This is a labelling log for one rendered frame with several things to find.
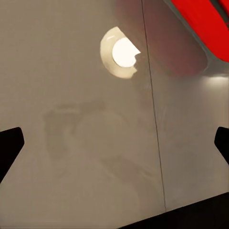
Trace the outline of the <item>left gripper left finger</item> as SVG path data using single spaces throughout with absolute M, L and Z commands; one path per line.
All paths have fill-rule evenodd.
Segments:
M 0 132 L 0 183 L 24 146 L 20 127 Z

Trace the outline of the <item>radio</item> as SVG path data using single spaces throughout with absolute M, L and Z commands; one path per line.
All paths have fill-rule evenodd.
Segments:
M 229 62 L 229 0 L 171 0 L 206 47 Z

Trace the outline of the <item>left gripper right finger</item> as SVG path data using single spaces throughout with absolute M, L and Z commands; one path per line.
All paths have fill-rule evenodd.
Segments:
M 218 127 L 214 144 L 229 164 L 229 128 Z

